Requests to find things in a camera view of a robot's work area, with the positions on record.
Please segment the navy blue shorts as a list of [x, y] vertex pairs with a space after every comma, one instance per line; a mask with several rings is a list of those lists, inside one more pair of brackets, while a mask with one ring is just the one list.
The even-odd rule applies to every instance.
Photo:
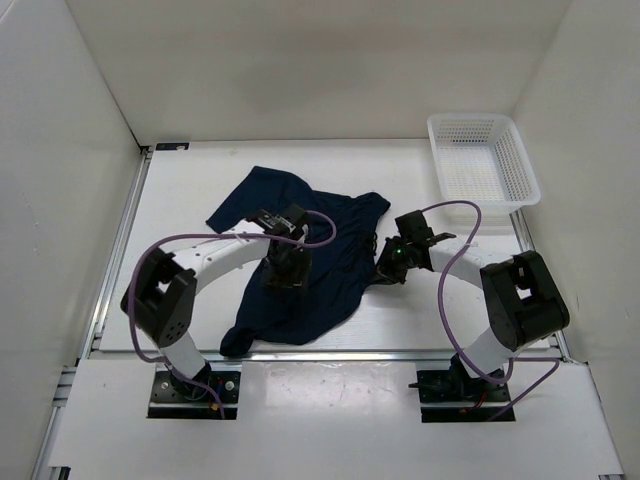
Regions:
[[376, 228], [389, 207], [375, 192], [317, 191], [292, 173], [254, 167], [207, 225], [223, 233], [260, 214], [304, 209], [314, 247], [282, 244], [269, 251], [246, 285], [221, 354], [243, 356], [256, 340], [304, 345], [347, 320], [374, 276]]

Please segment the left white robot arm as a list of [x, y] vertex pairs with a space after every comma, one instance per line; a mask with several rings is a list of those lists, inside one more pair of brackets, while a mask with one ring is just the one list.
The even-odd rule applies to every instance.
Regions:
[[154, 248], [142, 260], [120, 308], [132, 329], [140, 329], [161, 352], [175, 388], [188, 400], [206, 395], [210, 367], [189, 333], [195, 299], [224, 275], [258, 261], [258, 286], [267, 292], [303, 288], [311, 251], [302, 245], [310, 234], [310, 215], [297, 205], [279, 215], [265, 210], [203, 243], [166, 252]]

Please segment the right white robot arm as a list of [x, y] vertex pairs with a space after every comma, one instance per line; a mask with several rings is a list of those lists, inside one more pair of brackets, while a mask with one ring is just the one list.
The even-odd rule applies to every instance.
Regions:
[[[403, 284], [414, 268], [440, 275], [438, 311], [461, 364], [450, 373], [449, 387], [460, 399], [476, 397], [486, 382], [508, 381], [524, 349], [569, 325], [568, 307], [544, 259], [533, 250], [506, 255], [450, 233], [418, 241], [394, 236], [385, 240], [373, 282]], [[449, 276], [484, 295], [489, 327], [467, 347], [459, 344], [446, 316], [444, 287]]]

